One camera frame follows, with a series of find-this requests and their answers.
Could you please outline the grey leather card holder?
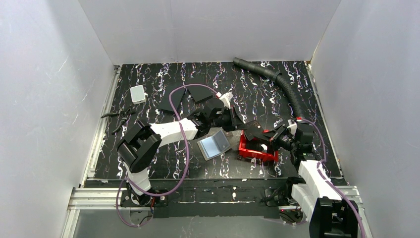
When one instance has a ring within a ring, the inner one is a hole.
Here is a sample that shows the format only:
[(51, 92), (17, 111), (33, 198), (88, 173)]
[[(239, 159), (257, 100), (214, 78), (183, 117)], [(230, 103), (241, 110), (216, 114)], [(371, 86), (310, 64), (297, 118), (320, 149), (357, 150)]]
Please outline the grey leather card holder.
[(232, 137), (228, 132), (222, 129), (215, 131), (197, 142), (197, 145), (205, 161), (213, 159), (230, 150), (233, 144), (229, 141)]

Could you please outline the single black credit card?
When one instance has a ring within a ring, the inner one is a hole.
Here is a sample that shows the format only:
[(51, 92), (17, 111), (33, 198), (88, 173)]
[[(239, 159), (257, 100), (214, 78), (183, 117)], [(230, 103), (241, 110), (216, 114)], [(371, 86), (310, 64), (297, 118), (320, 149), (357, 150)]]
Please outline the single black credit card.
[(257, 135), (263, 133), (263, 128), (258, 121), (253, 120), (245, 124), (243, 133), (247, 140), (253, 140)]

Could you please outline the red plastic bin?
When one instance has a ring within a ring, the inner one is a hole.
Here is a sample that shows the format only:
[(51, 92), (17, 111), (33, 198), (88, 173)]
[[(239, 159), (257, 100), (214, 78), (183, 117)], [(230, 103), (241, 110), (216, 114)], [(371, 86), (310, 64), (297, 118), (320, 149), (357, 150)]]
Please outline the red plastic bin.
[(273, 147), (268, 142), (263, 142), (256, 138), (248, 140), (244, 130), (240, 134), (238, 154), (242, 158), (255, 158), (262, 162), (279, 161), (278, 150), (273, 150)]

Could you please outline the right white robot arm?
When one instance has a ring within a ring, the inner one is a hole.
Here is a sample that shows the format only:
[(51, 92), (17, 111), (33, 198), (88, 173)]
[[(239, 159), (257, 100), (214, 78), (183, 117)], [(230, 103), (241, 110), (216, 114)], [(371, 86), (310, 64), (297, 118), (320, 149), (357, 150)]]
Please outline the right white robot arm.
[(321, 160), (313, 152), (314, 134), (320, 129), (305, 118), (295, 118), (289, 126), (275, 130), (257, 130), (253, 138), (273, 151), (280, 148), (291, 153), (298, 177), (289, 182), (290, 197), (301, 207), (309, 223), (312, 238), (364, 238), (366, 231), (355, 201), (350, 200), (327, 176)]

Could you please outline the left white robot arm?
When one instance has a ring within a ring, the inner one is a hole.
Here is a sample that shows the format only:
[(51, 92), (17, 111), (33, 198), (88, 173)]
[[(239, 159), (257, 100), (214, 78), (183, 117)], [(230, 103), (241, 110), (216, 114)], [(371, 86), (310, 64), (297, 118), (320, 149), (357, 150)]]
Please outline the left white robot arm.
[(132, 191), (138, 196), (154, 196), (148, 167), (160, 147), (179, 141), (188, 144), (190, 140), (207, 135), (211, 128), (220, 127), (226, 132), (247, 129), (248, 124), (230, 104), (231, 98), (231, 93), (211, 98), (203, 109), (197, 109), (179, 121), (161, 124), (136, 121), (116, 146)]

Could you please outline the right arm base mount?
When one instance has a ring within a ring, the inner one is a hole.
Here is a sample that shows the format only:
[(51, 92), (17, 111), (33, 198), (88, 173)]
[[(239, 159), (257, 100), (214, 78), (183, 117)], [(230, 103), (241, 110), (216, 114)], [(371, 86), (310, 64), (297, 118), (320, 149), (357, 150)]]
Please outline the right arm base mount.
[(281, 222), (284, 224), (297, 226), (306, 222), (301, 206), (288, 195), (286, 189), (266, 189), (260, 202), (268, 207), (277, 207)]

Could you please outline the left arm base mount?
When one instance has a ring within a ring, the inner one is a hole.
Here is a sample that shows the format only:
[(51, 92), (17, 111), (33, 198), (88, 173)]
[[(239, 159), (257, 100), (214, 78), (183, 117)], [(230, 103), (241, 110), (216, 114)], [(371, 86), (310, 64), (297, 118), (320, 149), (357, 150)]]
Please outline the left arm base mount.
[(131, 190), (124, 190), (119, 202), (121, 207), (166, 207), (168, 206), (168, 196), (152, 197), (148, 195), (137, 195)]

